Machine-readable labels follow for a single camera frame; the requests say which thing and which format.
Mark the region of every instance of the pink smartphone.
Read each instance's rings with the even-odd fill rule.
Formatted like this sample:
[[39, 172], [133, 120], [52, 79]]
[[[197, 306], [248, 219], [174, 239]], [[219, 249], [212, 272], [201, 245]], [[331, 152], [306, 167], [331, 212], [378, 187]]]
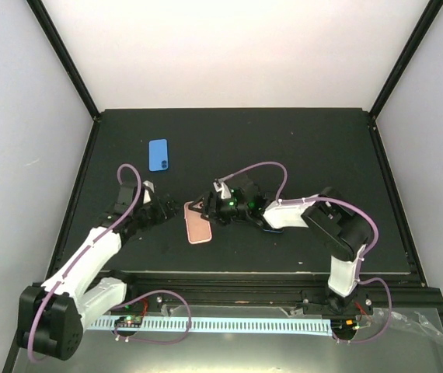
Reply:
[[187, 238], [192, 245], [196, 243], [203, 243], [211, 241], [211, 225], [209, 221], [201, 217], [201, 213], [189, 210], [187, 202], [183, 206], [183, 213], [185, 214], [185, 224], [187, 226]]

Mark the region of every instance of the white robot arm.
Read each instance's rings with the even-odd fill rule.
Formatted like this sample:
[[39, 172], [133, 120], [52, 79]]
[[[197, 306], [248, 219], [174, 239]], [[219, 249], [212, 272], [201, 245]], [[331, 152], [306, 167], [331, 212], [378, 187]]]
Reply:
[[[140, 194], [138, 202], [132, 207], [137, 193]], [[27, 348], [32, 326], [36, 323], [33, 350], [61, 360], [69, 359], [87, 328], [122, 303], [127, 295], [127, 284], [114, 277], [101, 279], [87, 291], [104, 264], [137, 230], [169, 220], [178, 210], [179, 205], [174, 200], [157, 198], [154, 185], [149, 181], [140, 188], [137, 183], [122, 183], [117, 202], [102, 215], [99, 224], [90, 230], [68, 262], [42, 284], [27, 287], [19, 297], [18, 345]]]
[[214, 192], [203, 194], [189, 209], [222, 225], [248, 221], [271, 232], [286, 227], [310, 228], [331, 253], [330, 290], [342, 298], [354, 291], [363, 253], [372, 240], [372, 228], [352, 210], [324, 201], [343, 200], [334, 189], [326, 188], [311, 197], [275, 200], [263, 195], [244, 174], [231, 179], [230, 185], [215, 180], [214, 187]]

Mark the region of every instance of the white backdrop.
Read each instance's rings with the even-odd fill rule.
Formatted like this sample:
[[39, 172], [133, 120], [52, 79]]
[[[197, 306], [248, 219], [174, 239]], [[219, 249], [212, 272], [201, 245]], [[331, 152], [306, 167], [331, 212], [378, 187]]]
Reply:
[[443, 8], [377, 123], [427, 281], [443, 294]]
[[91, 126], [27, 2], [0, 0], [0, 371], [19, 295], [47, 272]]
[[427, 0], [45, 0], [99, 110], [369, 110]]

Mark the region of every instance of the blue smartphone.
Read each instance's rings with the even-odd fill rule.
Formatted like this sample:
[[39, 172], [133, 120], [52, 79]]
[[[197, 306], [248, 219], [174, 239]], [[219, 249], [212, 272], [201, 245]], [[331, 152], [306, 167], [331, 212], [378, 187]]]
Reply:
[[165, 138], [149, 142], [149, 171], [168, 169], [168, 142]]

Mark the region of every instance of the black table surface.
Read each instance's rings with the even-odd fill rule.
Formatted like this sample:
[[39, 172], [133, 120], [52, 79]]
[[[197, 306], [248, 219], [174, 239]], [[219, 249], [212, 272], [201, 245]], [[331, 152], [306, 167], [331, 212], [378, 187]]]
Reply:
[[[135, 165], [156, 193], [182, 205], [212, 188], [214, 178], [262, 161], [288, 170], [286, 198], [335, 187], [376, 221], [380, 240], [363, 273], [410, 272], [375, 150], [360, 109], [147, 109], [106, 110], [72, 219], [63, 261], [77, 250], [99, 215], [116, 199], [120, 164]], [[148, 143], [168, 141], [169, 168], [148, 170]], [[282, 181], [278, 167], [248, 173], [262, 190]], [[126, 180], [133, 174], [126, 171]], [[330, 272], [330, 253], [308, 229], [282, 234], [252, 226], [212, 225], [210, 242], [191, 245], [183, 210], [139, 232], [105, 270], [159, 273], [296, 274]]]

